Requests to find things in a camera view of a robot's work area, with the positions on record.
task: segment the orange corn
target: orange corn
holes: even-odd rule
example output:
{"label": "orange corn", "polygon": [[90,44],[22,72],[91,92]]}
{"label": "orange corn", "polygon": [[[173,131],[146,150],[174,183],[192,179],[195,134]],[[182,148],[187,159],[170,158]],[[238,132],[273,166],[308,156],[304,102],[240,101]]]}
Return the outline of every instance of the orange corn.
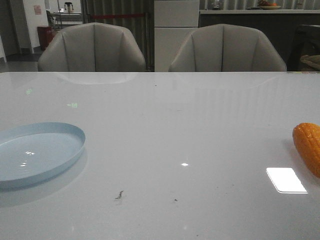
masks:
{"label": "orange corn", "polygon": [[295,148],[308,169],[320,178],[320,126],[314,123],[300,123],[293,129]]}

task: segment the kettle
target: kettle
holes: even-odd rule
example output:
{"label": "kettle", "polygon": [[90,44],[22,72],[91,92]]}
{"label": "kettle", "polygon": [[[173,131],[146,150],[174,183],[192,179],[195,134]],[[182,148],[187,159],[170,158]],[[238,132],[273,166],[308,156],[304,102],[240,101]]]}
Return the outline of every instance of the kettle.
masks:
{"label": "kettle", "polygon": [[64,10],[67,10],[66,8],[68,9],[68,14],[74,11],[74,5],[70,1],[64,3]]}

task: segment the red trash can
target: red trash can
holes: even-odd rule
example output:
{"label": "red trash can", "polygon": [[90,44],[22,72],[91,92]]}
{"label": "red trash can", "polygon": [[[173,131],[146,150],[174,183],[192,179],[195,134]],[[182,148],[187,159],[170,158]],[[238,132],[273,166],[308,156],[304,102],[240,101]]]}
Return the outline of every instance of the red trash can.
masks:
{"label": "red trash can", "polygon": [[38,26],[37,31],[39,36],[40,48],[42,51],[44,51],[53,39],[52,29],[50,26]]}

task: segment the plate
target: plate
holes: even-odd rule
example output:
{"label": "plate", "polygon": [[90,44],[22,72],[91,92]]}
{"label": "plate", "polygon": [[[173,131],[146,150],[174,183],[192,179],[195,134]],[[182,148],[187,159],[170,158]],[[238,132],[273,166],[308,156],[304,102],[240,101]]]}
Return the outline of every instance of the plate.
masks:
{"label": "plate", "polygon": [[262,8],[264,10],[275,10],[281,8],[281,6],[258,6],[259,8]]}
{"label": "plate", "polygon": [[77,126],[41,122],[0,132],[0,188],[19,188],[47,180],[71,167],[84,150]]}

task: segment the white cabinet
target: white cabinet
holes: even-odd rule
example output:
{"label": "white cabinet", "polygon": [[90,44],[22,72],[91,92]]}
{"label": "white cabinet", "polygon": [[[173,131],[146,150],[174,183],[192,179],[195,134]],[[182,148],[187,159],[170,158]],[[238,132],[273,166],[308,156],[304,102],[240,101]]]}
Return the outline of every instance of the white cabinet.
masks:
{"label": "white cabinet", "polygon": [[168,72],[185,36],[198,28],[200,0],[154,1],[154,71]]}

